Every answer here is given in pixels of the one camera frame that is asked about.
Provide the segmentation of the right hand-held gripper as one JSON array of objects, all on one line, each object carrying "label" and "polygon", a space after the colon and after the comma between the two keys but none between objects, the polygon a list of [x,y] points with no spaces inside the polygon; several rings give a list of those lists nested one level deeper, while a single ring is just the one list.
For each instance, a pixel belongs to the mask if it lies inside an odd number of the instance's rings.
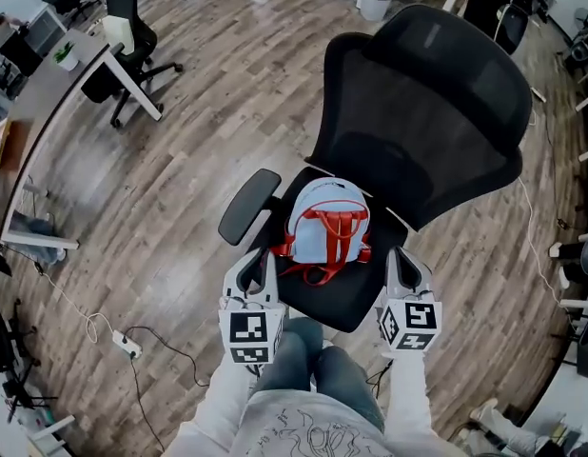
[{"label": "right hand-held gripper", "polygon": [[442,303],[399,300],[406,294],[433,291],[430,268],[405,248],[387,255],[385,287],[388,299],[378,316],[383,340],[390,351],[426,352],[441,334]]}]

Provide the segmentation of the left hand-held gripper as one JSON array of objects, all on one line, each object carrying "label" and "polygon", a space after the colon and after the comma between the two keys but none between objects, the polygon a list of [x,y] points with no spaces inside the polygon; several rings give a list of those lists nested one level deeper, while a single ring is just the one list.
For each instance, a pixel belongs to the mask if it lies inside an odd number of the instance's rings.
[{"label": "left hand-held gripper", "polygon": [[285,316],[272,251],[255,248],[237,261],[225,274],[223,295],[218,316],[225,354],[236,365],[271,364]]}]

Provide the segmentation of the black mesh office chair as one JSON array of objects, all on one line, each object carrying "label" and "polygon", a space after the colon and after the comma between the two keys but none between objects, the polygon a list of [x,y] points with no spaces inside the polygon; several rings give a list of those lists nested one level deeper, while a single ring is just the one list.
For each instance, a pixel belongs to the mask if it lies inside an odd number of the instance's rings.
[{"label": "black mesh office chair", "polygon": [[[304,169],[282,197],[275,196],[280,176],[258,170],[218,231],[237,245],[267,211],[252,245],[274,250],[280,298],[351,332],[383,288],[389,251],[409,230],[519,177],[531,106],[522,73],[484,32],[444,10],[405,7],[373,35],[346,32],[328,43],[322,122]],[[303,189],[335,178],[363,192],[371,255],[324,281],[317,267],[294,268],[285,230]]]}]

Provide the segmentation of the person's right forearm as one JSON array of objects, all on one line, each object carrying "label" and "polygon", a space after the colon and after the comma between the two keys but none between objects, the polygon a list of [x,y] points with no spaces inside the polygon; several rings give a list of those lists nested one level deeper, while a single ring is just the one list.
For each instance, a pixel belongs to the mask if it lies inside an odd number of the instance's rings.
[{"label": "person's right forearm", "polygon": [[432,428],[420,351],[394,354],[384,438],[397,457],[448,457],[449,445]]}]

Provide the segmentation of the person's left forearm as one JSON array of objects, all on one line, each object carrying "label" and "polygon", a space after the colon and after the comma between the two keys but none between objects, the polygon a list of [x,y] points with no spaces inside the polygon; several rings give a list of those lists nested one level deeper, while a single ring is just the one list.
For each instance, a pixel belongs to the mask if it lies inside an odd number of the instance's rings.
[{"label": "person's left forearm", "polygon": [[180,424],[162,457],[228,457],[257,377],[227,355],[192,420]]}]

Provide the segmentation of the black swivel chair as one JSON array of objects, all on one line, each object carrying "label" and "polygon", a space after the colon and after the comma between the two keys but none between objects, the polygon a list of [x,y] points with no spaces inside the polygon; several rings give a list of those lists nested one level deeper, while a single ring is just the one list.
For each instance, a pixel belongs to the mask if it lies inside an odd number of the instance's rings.
[{"label": "black swivel chair", "polygon": [[13,303],[12,316],[5,321],[0,311],[0,374],[6,377],[2,388],[10,401],[8,422],[19,407],[27,409],[49,408],[48,401],[56,400],[54,396],[32,396],[26,383],[35,368],[41,367],[41,361],[35,358],[25,344],[27,336],[35,335],[37,327],[28,331],[20,328],[18,309],[22,301],[16,298]]}]

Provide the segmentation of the person's blue jeans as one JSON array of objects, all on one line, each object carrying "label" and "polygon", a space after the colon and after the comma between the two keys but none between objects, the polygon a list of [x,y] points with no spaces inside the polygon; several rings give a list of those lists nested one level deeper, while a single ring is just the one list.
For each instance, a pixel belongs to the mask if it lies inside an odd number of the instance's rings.
[{"label": "person's blue jeans", "polygon": [[323,345],[323,327],[307,317],[288,319],[273,364],[264,370],[253,389],[310,391],[350,407],[379,430],[384,419],[365,382],[366,373],[342,348]]}]

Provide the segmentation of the person's white printed shirt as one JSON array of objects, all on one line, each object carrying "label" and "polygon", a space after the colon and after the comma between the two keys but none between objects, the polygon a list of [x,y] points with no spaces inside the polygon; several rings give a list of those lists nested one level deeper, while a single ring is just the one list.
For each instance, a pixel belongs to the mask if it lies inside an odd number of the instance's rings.
[{"label": "person's white printed shirt", "polygon": [[229,457],[457,457],[440,438],[390,440],[360,414],[319,393],[270,390],[245,407]]}]

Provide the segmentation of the dark wooden desk white legs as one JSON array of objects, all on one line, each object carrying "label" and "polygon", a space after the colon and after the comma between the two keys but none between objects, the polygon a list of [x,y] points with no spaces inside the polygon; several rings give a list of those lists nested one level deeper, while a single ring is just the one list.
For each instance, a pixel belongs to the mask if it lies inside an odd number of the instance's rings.
[{"label": "dark wooden desk white legs", "polygon": [[[63,70],[54,63],[52,56],[47,56],[10,106],[10,134],[0,164],[0,243],[64,249],[79,247],[76,240],[27,234],[10,227],[31,167],[49,135],[66,117],[76,93],[103,63],[115,64],[107,59],[108,42],[75,29],[68,30],[52,52],[67,41],[74,43],[73,51],[79,59],[77,67],[72,71]],[[162,112],[140,86],[124,75],[119,79],[152,119],[162,118]]]}]

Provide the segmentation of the white waste bin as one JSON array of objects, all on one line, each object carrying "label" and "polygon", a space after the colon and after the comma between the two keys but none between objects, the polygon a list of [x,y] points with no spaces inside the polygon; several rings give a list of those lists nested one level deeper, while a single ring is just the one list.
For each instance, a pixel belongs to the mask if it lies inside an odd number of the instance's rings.
[{"label": "white waste bin", "polygon": [[360,13],[367,21],[379,22],[385,17],[391,3],[392,0],[360,0]]}]

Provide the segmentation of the small potted plant white pot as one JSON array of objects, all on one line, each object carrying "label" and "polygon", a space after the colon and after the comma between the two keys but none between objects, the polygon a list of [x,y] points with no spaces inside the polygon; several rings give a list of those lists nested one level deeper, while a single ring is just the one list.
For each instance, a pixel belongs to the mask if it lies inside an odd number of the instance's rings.
[{"label": "small potted plant white pot", "polygon": [[54,63],[66,71],[74,70],[78,63],[79,59],[74,53],[74,43],[71,41],[67,41],[67,43],[59,48],[53,55],[52,59]]}]

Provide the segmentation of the black standing fan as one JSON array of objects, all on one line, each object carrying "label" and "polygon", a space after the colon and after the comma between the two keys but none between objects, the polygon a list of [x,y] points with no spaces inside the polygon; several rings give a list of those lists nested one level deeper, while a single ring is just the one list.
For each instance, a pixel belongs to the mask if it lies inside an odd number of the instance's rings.
[{"label": "black standing fan", "polygon": [[570,73],[588,65],[588,9],[577,8],[574,20],[578,33],[573,38],[564,59],[564,66]]}]

